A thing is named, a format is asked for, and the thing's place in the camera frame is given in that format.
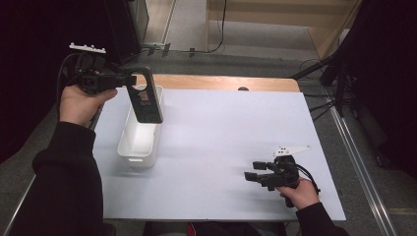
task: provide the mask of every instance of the white tabletop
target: white tabletop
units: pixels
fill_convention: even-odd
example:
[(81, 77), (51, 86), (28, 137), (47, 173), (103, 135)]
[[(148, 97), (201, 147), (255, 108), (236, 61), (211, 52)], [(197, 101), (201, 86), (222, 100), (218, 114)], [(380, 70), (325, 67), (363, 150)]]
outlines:
[(321, 188), (333, 220), (345, 220), (328, 164), (301, 92), (165, 89), (164, 121), (152, 168), (129, 167), (117, 153), (130, 99), (107, 101), (95, 128), (105, 218), (142, 220), (296, 220), (278, 191), (245, 180), (253, 161), (294, 154)]

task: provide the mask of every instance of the hand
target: hand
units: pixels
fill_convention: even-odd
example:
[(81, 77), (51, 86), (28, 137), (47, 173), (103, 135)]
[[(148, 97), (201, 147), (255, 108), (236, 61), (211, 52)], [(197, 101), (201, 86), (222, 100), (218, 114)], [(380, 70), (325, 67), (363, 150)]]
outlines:
[(288, 197), (295, 207), (302, 209), (310, 205), (319, 202), (316, 190), (310, 180), (299, 178), (300, 183), (297, 189), (291, 189), (289, 187), (277, 187), (276, 190), (280, 192), (280, 195)]
[(101, 111), (104, 102), (116, 94), (116, 89), (90, 95), (80, 90), (78, 86), (65, 87), (61, 96), (59, 120), (88, 127), (89, 120), (97, 111)]

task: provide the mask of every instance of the white plastic container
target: white plastic container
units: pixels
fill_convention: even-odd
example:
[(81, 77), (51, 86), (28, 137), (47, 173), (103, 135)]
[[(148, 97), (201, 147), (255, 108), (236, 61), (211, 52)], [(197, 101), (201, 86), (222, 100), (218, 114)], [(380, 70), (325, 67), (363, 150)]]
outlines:
[[(163, 115), (163, 89), (156, 86), (159, 107)], [(117, 152), (132, 167), (152, 167), (156, 163), (161, 124), (142, 124), (136, 119), (135, 111), (130, 107), (125, 129)]]

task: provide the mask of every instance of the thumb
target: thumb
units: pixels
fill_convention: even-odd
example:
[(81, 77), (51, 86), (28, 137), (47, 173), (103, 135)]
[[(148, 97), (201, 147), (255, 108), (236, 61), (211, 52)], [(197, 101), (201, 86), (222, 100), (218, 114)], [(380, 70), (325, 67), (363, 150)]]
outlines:
[(110, 100), (111, 98), (113, 98), (115, 95), (117, 94), (117, 90), (116, 89), (109, 89), (109, 90), (105, 90), (102, 91), (101, 93), (99, 93), (96, 98), (99, 101), (99, 103), (104, 103), (107, 100)]
[(291, 188), (289, 188), (289, 187), (285, 187), (285, 186), (283, 186), (283, 187), (278, 187), (278, 188), (276, 188), (279, 192), (281, 192), (281, 194), (283, 194), (283, 195), (285, 195), (286, 197), (288, 197), (288, 198), (292, 198), (293, 196), (294, 196), (294, 193), (295, 193), (295, 190), (294, 189), (291, 189)]

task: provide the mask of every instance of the black stand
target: black stand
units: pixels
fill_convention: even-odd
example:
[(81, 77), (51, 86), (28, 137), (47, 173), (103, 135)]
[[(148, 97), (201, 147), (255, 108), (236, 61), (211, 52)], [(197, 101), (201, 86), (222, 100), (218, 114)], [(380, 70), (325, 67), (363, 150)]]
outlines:
[(337, 50), (331, 54), (329, 57), (321, 60), (320, 62), (310, 66), (309, 68), (290, 76), (289, 78), (294, 80), (299, 80), (317, 70), (322, 69), (322, 67), (326, 67), (324, 73), (320, 78), (321, 85), (324, 87), (330, 86), (335, 78), (338, 78), (337, 83), (337, 91), (336, 91), (336, 98), (335, 98), (335, 107), (336, 110), (339, 112), (339, 115), (343, 117), (342, 114), (342, 100), (344, 94), (344, 86), (347, 80), (348, 75), (348, 54), (351, 50), (353, 50), (354, 45), (357, 40), (360, 40), (358, 35), (361, 35), (362, 26), (367, 22), (369, 16), (374, 12), (374, 8), (376, 5), (374, 0), (364, 0), (362, 2), (362, 6), (359, 8), (358, 15), (355, 19), (355, 22), (337, 48)]

